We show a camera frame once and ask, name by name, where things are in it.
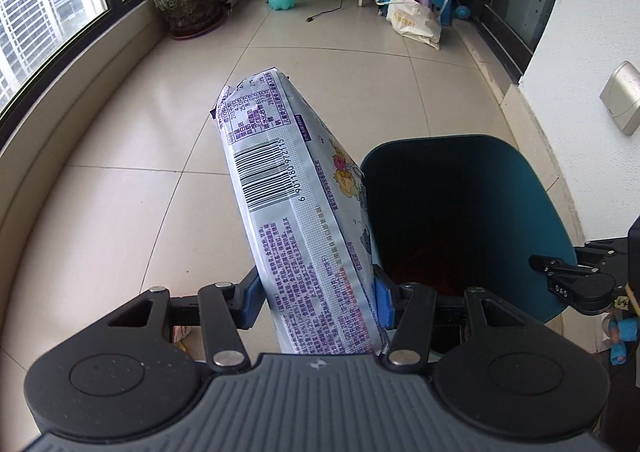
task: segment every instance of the teal trash can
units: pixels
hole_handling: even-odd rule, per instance
[[[576,264],[564,226],[527,160],[508,143],[466,135],[397,140],[362,164],[374,262],[395,283],[441,295],[482,286],[540,322],[566,305],[529,256]]]

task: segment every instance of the flower pot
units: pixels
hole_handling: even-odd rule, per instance
[[[215,25],[222,15],[220,0],[154,0],[174,37],[193,36]]]

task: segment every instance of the plastic food wrapper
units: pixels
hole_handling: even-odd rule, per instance
[[[211,112],[284,353],[379,353],[362,173],[275,68]]]

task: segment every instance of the barcode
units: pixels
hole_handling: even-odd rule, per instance
[[[300,194],[300,182],[288,155],[282,140],[259,143],[234,155],[249,212]]]

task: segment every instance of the beige outlet box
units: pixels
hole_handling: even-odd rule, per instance
[[[640,124],[640,72],[625,60],[609,77],[600,94],[609,114],[625,135]]]

